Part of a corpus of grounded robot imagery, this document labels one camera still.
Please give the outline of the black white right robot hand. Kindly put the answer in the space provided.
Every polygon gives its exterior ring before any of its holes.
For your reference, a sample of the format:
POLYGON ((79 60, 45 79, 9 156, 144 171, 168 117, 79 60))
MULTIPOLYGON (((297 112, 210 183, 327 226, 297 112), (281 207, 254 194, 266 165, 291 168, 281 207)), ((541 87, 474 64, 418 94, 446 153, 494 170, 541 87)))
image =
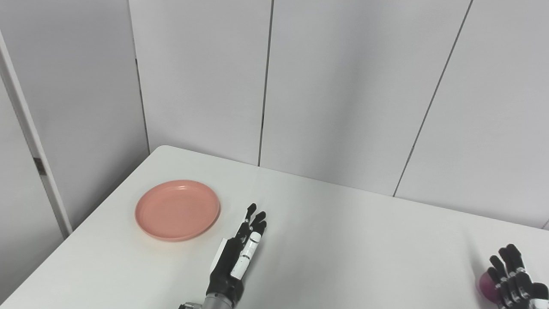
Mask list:
POLYGON ((494 284, 498 309, 547 309, 548 286, 535 283, 528 274, 516 245, 500 248, 489 258, 487 274, 494 284))

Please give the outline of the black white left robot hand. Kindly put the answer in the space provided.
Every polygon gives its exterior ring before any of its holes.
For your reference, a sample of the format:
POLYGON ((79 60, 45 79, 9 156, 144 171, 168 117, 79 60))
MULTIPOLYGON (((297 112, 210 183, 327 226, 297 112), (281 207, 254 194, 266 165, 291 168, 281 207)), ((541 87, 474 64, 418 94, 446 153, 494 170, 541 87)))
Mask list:
POLYGON ((244 293, 244 276, 267 227, 266 212, 251 204, 234 237, 225 240, 209 277, 204 309, 235 309, 244 293))

